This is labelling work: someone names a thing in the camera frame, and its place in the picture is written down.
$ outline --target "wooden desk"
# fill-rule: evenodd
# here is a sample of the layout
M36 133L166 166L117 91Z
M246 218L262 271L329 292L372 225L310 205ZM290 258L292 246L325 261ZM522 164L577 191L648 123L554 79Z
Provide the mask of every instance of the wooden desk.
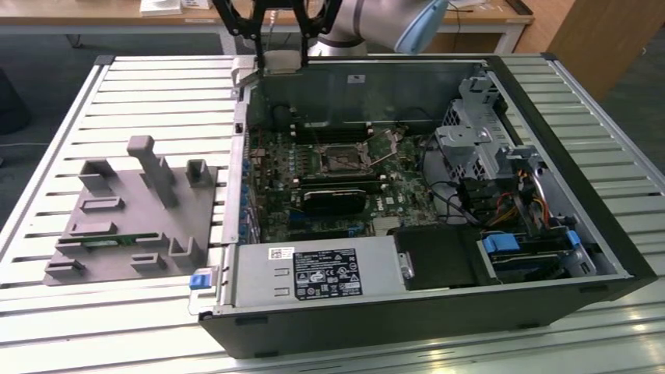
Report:
M241 14L249 14L249 1L236 1ZM234 40L228 35L214 9L182 9L182 14L141 17L140 0L3 0L0 2L0 34L160 34L213 33L220 35L224 53L236 54ZM496 52L508 53L517 45L524 26L532 16L520 16L505 0L473 7L473 12L448 12L440 33L501 34ZM264 32L269 30L268 19ZM292 12L280 12L273 33L294 33Z

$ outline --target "cable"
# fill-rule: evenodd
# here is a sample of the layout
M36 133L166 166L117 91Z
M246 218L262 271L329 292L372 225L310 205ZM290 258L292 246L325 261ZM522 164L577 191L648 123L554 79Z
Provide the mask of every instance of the cable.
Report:
M286 44L289 43L290 35L293 35L293 34L292 34L292 33L288 33L288 34L286 34L286 37L284 38L284 41L282 41L282 42L281 42L281 44L280 44L280 47L274 48L277 51L278 51L280 49L282 49L282 48L286 46Z
M545 228L549 228L549 207L548 203L541 199L533 199L540 204L540 209L542 210L542 223Z
M456 197L456 196L457 196L457 194L450 195L450 200L452 200L452 199L453 199L453 197ZM461 226L461 225L465 225L465 224L449 224L449 223L448 223L448 219L449 219L450 217L465 218L465 216L464 216L464 215L461 215L461 214L450 214L450 204L446 204L446 205L445 205L445 215L444 215L444 214L440 214L440 215L437 215L437 216L436 216L436 218L445 218L445 220L444 220L444 224L448 224L448 225L450 225L450 226Z
M270 11L270 30L268 31L266 51L270 50L272 30L274 29L274 21L280 14L280 10Z
M457 210L466 218L466 221L470 223L470 224L474 224L476 226L484 226L482 225L482 222L480 222L478 218L476 218L473 216L472 213L469 213L466 210L464 210L464 208L461 206L458 206L457 204L452 203L449 199L446 199L437 191L434 191L432 189L432 186L429 184L429 182L426 181L426 176L425 176L425 157L426 157L426 147L429 146L429 143L432 142L432 140L434 139L434 135L436 135L436 132L432 133L432 135L429 136L429 139L426 140L425 142L425 146L422 147L422 156L421 156L421 174L422 174L422 181L425 182L425 186L429 188L430 192L432 192L432 195L434 195L434 197L441 201L444 202L445 204L448 204L448 206L452 206L452 208L454 210Z
M434 182L434 183L432 183L430 187L433 187L434 185L438 185L438 184L448 185L448 186L450 186L450 187L452 187L452 188L454 188L454 189L456 189L457 187L460 187L460 184L458 184L458 183L454 183L453 181L438 181L438 182Z
M49 143L12 143L12 144L0 144L0 147L4 146L48 146Z
M498 199L497 199L497 213L498 213L498 209L501 208L502 198L506 197L506 196L509 196L509 195L510 195L510 193L506 192L506 193L502 193L501 196L498 197Z
M394 116L394 121L396 122L401 122L402 121L402 116L409 113L410 111L420 111L426 119L429 119L432 121L432 124L434 123L434 118L429 115L429 113L426 113L425 109L422 109L421 107L408 107L405 108L400 113L398 115Z
M496 224L506 221L508 219L510 219L516 215L516 213L517 213L517 207L514 206L513 208L510 208L510 210L508 212L505 212L502 214L501 217L498 217L494 221L492 221L488 226L492 227Z
M448 3L453 8L456 8L456 10L453 10L453 12L456 12L456 16L457 16L457 32L456 32L456 37L453 39L453 53L457 51L457 39L460 39L460 33L461 33L461 19L460 19L460 13L461 12L473 12L473 10L460 10L460 8L457 8L457 5L454 5L453 3Z

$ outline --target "white table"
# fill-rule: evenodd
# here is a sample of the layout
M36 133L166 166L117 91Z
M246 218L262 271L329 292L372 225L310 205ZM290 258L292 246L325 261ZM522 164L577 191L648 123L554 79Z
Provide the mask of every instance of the white table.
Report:
M658 275L665 274L665 190L656 171L557 62L505 57L554 133ZM116 58L96 65L0 234L1 372L637 372L665 365L665 280L589 305L550 326L261 360L232 359L186 311L188 277L40 285L68 221L85 157L115 169L132 135L156 139L173 167L222 168L209 240L220 258L224 167L233 101L230 57ZM529 143L526 131L517 126Z

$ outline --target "wooden cabinet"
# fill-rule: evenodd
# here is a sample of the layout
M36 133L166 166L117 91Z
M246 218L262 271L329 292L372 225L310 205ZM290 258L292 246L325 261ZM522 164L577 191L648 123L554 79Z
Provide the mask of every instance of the wooden cabinet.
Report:
M600 100L665 22L664 0L522 0L536 20L516 52L556 54Z

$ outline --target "power supply label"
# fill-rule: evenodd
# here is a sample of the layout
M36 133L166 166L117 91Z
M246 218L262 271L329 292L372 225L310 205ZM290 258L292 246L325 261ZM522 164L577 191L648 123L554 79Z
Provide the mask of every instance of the power supply label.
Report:
M298 300L362 295L354 249L293 253L294 296Z

